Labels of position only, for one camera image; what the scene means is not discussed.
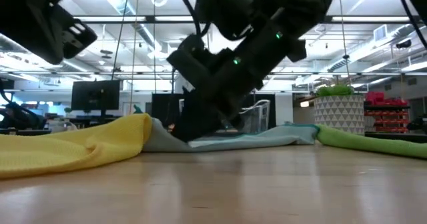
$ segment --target yellow cloth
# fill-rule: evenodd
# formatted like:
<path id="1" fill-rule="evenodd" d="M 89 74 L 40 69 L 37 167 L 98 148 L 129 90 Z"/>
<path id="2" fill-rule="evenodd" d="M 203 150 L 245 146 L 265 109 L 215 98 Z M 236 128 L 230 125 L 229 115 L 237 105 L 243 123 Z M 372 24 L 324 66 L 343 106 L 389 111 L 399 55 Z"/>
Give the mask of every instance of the yellow cloth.
<path id="1" fill-rule="evenodd" d="M 97 167 L 135 157 L 151 134 L 151 117 L 36 137 L 0 135 L 0 178 Z"/>

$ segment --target computer monitor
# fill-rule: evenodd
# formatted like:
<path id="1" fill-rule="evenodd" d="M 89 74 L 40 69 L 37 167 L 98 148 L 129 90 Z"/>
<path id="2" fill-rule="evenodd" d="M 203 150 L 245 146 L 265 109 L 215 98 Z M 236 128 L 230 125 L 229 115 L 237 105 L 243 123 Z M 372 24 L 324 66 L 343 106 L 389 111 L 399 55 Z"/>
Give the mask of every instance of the computer monitor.
<path id="1" fill-rule="evenodd" d="M 119 109 L 120 81 L 76 81 L 73 84 L 71 108 L 73 110 L 100 110 L 105 116 L 107 110 Z"/>

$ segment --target ceiling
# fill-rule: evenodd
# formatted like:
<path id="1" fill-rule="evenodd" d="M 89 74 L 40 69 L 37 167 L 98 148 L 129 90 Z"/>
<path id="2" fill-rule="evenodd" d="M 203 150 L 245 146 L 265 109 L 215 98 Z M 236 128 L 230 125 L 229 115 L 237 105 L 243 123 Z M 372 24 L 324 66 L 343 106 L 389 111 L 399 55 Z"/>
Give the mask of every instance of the ceiling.
<path id="1" fill-rule="evenodd" d="M 165 58 L 179 45 L 181 40 L 187 35 L 194 33 L 195 28 L 192 23 L 172 23 L 176 18 L 189 18 L 188 10 L 185 8 L 182 0 L 128 0 L 128 14 L 140 17 L 154 15 L 163 16 L 165 23 L 146 23 L 146 24 L 117 24 L 111 23 L 110 17 L 121 18 L 125 0 L 62 0 L 61 6 L 68 10 L 72 15 L 84 19 L 97 19 L 98 24 L 89 24 L 97 33 L 98 39 L 86 50 L 81 52 L 74 59 L 54 66 L 50 65 L 40 58 L 30 53 L 11 53 L 0 52 L 0 72 L 3 71 L 26 71 L 26 74 L 16 74 L 14 76 L 2 74 L 1 77 L 15 80 L 29 79 L 28 75 L 34 77 L 34 81 L 39 80 L 42 83 L 54 83 L 58 88 L 69 89 L 73 81 L 109 79 L 114 67 L 119 67 L 123 74 L 116 75 L 116 79 L 130 80 L 135 79 L 135 89 L 147 89 L 147 81 L 163 81 L 162 85 L 166 89 L 171 88 L 170 79 L 172 75 L 171 65 Z M 410 6 L 413 15 L 416 11 Z M 334 0 L 328 15 L 338 18 L 335 23 L 319 24 L 308 31 L 302 39 L 306 40 L 306 49 L 308 56 L 303 61 L 292 63 L 289 60 L 283 60 L 278 67 L 274 69 L 277 75 L 270 75 L 266 81 L 274 85 L 294 84 L 295 87 L 307 84 L 321 85 L 328 75 L 309 75 L 310 72 L 328 72 L 336 73 L 347 72 L 346 66 L 342 65 L 342 56 L 347 53 L 350 55 L 348 71 L 351 73 L 395 73 L 402 71 L 413 63 L 424 61 L 424 52 L 422 46 L 414 34 L 411 26 L 405 24 L 387 25 L 389 34 L 384 41 L 374 40 L 374 30 L 383 26 L 383 22 L 378 23 L 375 17 L 385 18 L 384 16 L 393 16 L 394 18 L 405 17 L 406 14 L 400 0 Z M 340 24 L 341 16 L 370 16 L 368 23 L 357 24 L 358 20 L 353 20 L 352 24 Z M 152 35 L 152 41 L 156 42 L 156 51 L 149 45 L 147 37 L 141 36 L 141 30 L 144 33 Z M 406 39 L 412 40 L 412 46 L 407 49 L 397 49 L 395 44 Z M 216 27 L 211 27 L 208 35 L 204 37 L 206 45 L 210 51 L 215 53 L 224 47 L 234 48 L 238 41 L 228 41 L 222 37 Z M 101 50 L 111 51 L 111 59 L 102 58 L 104 54 Z M 422 68 L 411 71 L 422 71 Z M 72 72 L 66 74 L 51 74 L 56 72 Z M 369 75 L 367 77 L 357 77 L 354 80 L 360 84 L 371 83 L 377 79 L 384 78 L 383 75 Z"/>

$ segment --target wooden table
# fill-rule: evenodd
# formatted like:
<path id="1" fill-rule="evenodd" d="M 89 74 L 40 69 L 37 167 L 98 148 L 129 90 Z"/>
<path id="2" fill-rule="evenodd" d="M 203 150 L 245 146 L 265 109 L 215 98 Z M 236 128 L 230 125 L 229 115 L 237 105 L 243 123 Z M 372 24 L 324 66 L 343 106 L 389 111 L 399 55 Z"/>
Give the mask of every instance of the wooden table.
<path id="1" fill-rule="evenodd" d="M 427 222 L 427 161 L 331 147 L 143 154 L 0 191 L 1 224 Z"/>

